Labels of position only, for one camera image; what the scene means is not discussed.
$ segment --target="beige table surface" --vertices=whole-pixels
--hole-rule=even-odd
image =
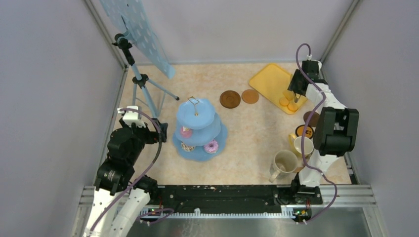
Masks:
[[[293,73],[296,68],[295,63],[278,65],[290,73]],[[304,124],[303,114],[314,106],[311,102],[306,102],[295,115],[290,116],[262,95],[257,103],[246,104],[241,101],[240,105],[234,109],[224,108],[220,104],[219,97],[222,92],[234,90],[241,94],[244,90],[250,89],[249,79],[264,66],[266,64],[175,65],[176,74],[170,80],[155,66],[139,66],[141,73],[147,74],[180,97],[180,101],[176,101],[166,95],[159,120],[169,124],[168,141],[163,144],[157,162],[147,175],[156,179],[161,185],[270,184],[269,166],[273,156],[279,150],[289,149],[288,134],[294,132],[297,126]],[[130,69],[120,107],[131,105],[133,77]],[[150,83],[147,86],[155,103],[159,105],[163,92]],[[190,96],[208,98],[228,129],[225,150],[206,162],[182,158],[171,141],[176,125],[177,108]],[[137,90],[137,97],[144,100],[140,89]],[[142,106],[142,108],[144,112],[151,115],[147,107]],[[119,118],[118,116],[115,128],[121,127],[118,123]],[[156,150],[157,144],[146,145],[135,164],[133,179],[150,164]],[[338,184],[350,184],[343,158],[332,164],[326,175]],[[294,175],[290,175],[275,183],[290,184],[293,178]]]

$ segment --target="electrical wire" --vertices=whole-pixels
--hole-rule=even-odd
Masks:
[[[170,211],[170,213],[167,214],[166,216],[162,217],[162,218],[157,219],[156,221],[149,222],[150,225],[154,225],[154,224],[157,224],[159,222],[162,222],[163,220],[165,220],[167,217],[169,217],[171,214],[174,213],[174,209],[173,208],[163,208],[163,209],[154,210],[154,211],[150,211],[150,212],[147,212],[145,214],[142,214],[142,215],[140,215],[140,216],[137,217],[136,221],[140,221],[141,222],[141,218],[143,218],[145,216],[148,216],[148,215],[150,215],[152,213],[154,214],[156,212],[162,212],[162,211]]]
[[[159,147],[157,148],[157,152],[156,152],[156,156],[154,157],[154,159],[151,161],[151,164],[134,180],[134,182],[132,184],[130,184],[124,191],[122,191],[104,210],[103,212],[97,217],[96,221],[93,223],[92,227],[90,228],[90,231],[93,232],[94,228],[96,228],[97,224],[99,223],[99,221],[103,218],[103,216],[106,214],[106,212],[108,212],[108,210],[115,205],[115,203],[118,202],[119,199],[121,199],[124,194],[128,193],[137,183],[138,181],[140,181],[140,179],[151,169],[151,167],[154,165],[154,163],[156,162],[157,158],[160,155],[160,151],[162,150],[162,142],[163,142],[163,138],[162,138],[162,130],[160,129],[160,126],[147,114],[145,114],[144,112],[140,111],[140,110],[136,110],[136,109],[131,109],[131,108],[122,108],[120,109],[120,111],[133,111],[133,112],[137,112],[141,115],[143,115],[144,117],[146,117],[155,127],[156,131],[159,134]]]
[[[322,89],[318,86],[318,85],[316,85],[316,83],[314,83],[308,76],[307,76],[307,74],[302,70],[302,68],[301,68],[301,65],[300,65],[300,63],[299,63],[299,60],[298,60],[298,53],[299,53],[299,51],[300,51],[300,49],[303,47],[303,46],[307,46],[308,47],[308,55],[309,56],[311,56],[311,47],[310,47],[310,45],[309,44],[307,44],[307,43],[303,43],[303,44],[301,44],[298,48],[297,48],[297,51],[296,51],[296,53],[295,53],[295,61],[296,61],[296,63],[297,63],[297,67],[298,67],[298,69],[300,70],[300,72],[301,72],[301,74],[305,77],[305,79],[310,83],[310,84],[312,84],[316,89],[318,89],[320,92],[321,92],[321,94],[322,94],[322,96],[323,96],[323,98],[322,98],[322,100],[314,107],[314,109],[311,111],[311,113],[310,113],[310,115],[308,116],[308,118],[307,118],[307,121],[305,122],[305,125],[304,125],[304,129],[303,129],[303,132],[302,132],[302,134],[305,134],[306,133],[306,131],[307,131],[307,127],[308,127],[308,123],[310,122],[310,120],[311,120],[311,117],[313,117],[313,114],[316,112],[316,110],[326,101],[326,95],[325,95],[325,93],[322,91]],[[316,167],[313,167],[313,166],[310,166],[308,163],[307,163],[307,160],[306,160],[306,158],[305,158],[305,153],[304,153],[304,138],[305,138],[305,136],[303,135],[302,136],[302,138],[301,138],[301,154],[302,154],[302,160],[303,160],[303,162],[304,162],[304,165],[307,167],[307,168],[309,168],[309,169],[313,169],[313,170],[316,170],[316,171],[318,171],[318,172],[320,172],[321,174],[322,174],[322,176],[323,176],[323,178],[326,180],[326,182],[328,182],[328,183],[330,183],[330,184],[332,184],[333,186],[334,186],[334,188],[335,188],[335,194],[333,195],[333,198],[332,198],[332,200],[331,200],[331,202],[323,209],[323,210],[321,210],[319,213],[317,213],[316,215],[314,215],[313,217],[311,217],[311,219],[310,220],[308,220],[308,221],[306,221],[305,223],[307,224],[307,223],[309,223],[309,222],[311,222],[311,221],[313,221],[313,220],[315,220],[315,219],[317,219],[322,213],[324,213],[326,210],[328,210],[329,208],[330,208],[330,206],[332,206],[333,205],[333,203],[335,202],[335,200],[336,200],[336,197],[337,197],[337,186],[336,186],[336,184],[334,183],[334,182],[332,182],[332,181],[330,181],[326,176],[325,176],[325,174],[324,174],[324,172],[322,171],[322,170],[320,170],[319,168],[316,168]]]

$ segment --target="blue tripod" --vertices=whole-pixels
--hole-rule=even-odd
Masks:
[[[132,104],[135,105],[136,100],[141,101],[143,104],[145,104],[146,106],[148,106],[150,108],[151,115],[153,116],[153,118],[158,118],[159,115],[160,115],[160,112],[162,111],[163,102],[165,100],[166,94],[170,95],[171,97],[173,97],[176,100],[179,100],[179,97],[174,95],[170,91],[168,91],[166,88],[159,85],[157,82],[148,78],[148,76],[146,74],[141,74],[140,73],[137,66],[135,65],[135,60],[134,60],[134,58],[132,57],[132,55],[129,51],[129,49],[132,48],[132,44],[126,39],[126,37],[123,34],[117,34],[115,36],[115,41],[116,41],[116,43],[114,43],[113,45],[117,46],[120,50],[122,50],[126,60],[131,65],[132,70],[134,71],[135,77],[132,79],[132,82],[134,82],[135,85],[134,85],[134,92],[133,92],[133,96],[132,96]],[[159,109],[157,109],[156,105],[153,102],[153,99],[151,98],[150,93],[148,92],[148,89],[145,85],[145,83],[147,81],[164,92],[163,99],[161,101]],[[137,98],[137,86],[139,86],[141,88],[141,90],[143,91],[146,102]]]

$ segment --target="mug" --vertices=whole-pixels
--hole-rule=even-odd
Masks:
[[[276,153],[272,160],[269,172],[271,177],[269,181],[272,183],[278,177],[284,177],[293,173],[298,166],[297,156],[288,150],[282,150]]]
[[[295,134],[291,133],[288,135],[288,142],[290,143],[292,152],[297,156],[302,158],[301,153],[301,136],[297,137]],[[309,138],[304,138],[304,155],[305,157],[309,156],[314,150],[313,141]]]

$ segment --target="gray wall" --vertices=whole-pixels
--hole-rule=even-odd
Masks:
[[[325,64],[332,91],[360,113],[353,158],[391,236],[418,236],[419,2],[363,1]]]
[[[99,0],[108,30],[119,33]],[[143,0],[172,63],[293,61],[301,42],[320,58],[351,0]],[[149,63],[133,50],[137,63]]]
[[[81,0],[0,5],[0,236],[70,236],[122,69]]]

